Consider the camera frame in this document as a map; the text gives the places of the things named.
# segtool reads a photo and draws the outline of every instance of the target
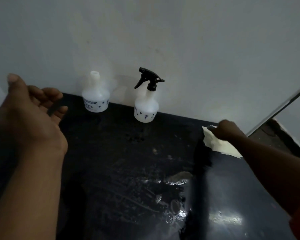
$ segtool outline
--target spray bottle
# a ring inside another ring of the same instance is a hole
[[[141,78],[134,89],[140,87],[141,84],[146,81],[150,82],[145,96],[137,98],[134,102],[134,117],[140,122],[148,123],[153,121],[159,110],[159,104],[154,99],[154,95],[157,89],[157,83],[164,82],[164,80],[156,73],[142,67],[139,68],[139,72],[141,72]]]
[[[82,97],[90,112],[100,113],[108,108],[110,92],[101,84],[99,72],[90,72],[89,86],[82,90]]]

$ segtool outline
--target bottle label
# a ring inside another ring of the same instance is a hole
[[[99,113],[103,112],[108,108],[109,100],[101,100],[97,102],[92,102],[86,99],[83,99],[84,106],[91,112]]]
[[[157,112],[153,112],[153,113],[147,113],[144,112],[140,109],[137,109],[136,107],[134,107],[134,117],[143,123],[148,123],[153,121],[153,119],[155,118]]]

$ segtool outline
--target white plastic bottle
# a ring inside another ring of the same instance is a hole
[[[140,67],[139,71],[142,73],[138,84],[135,89],[138,88],[143,82],[150,81],[147,87],[145,96],[137,98],[134,102],[134,117],[143,123],[149,123],[153,121],[158,110],[159,104],[154,99],[154,95],[158,82],[164,82],[156,73]]]
[[[110,92],[102,86],[99,72],[90,72],[89,86],[83,89],[82,97],[90,112],[100,113],[108,108]]]

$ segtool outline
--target white cloth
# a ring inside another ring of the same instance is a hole
[[[212,151],[221,152],[222,154],[231,155],[237,158],[242,157],[238,150],[225,140],[219,140],[215,135],[208,130],[207,127],[202,127],[204,133],[203,142]]]

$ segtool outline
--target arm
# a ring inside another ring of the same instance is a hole
[[[209,129],[241,153],[264,188],[293,215],[300,206],[300,158],[252,141],[234,122],[224,120]]]
[[[46,111],[60,94],[56,89],[28,88],[20,77],[9,84],[0,108],[0,128],[16,142],[18,165],[0,199],[0,239],[56,237],[61,169],[68,146],[58,123],[67,108],[51,117]]]

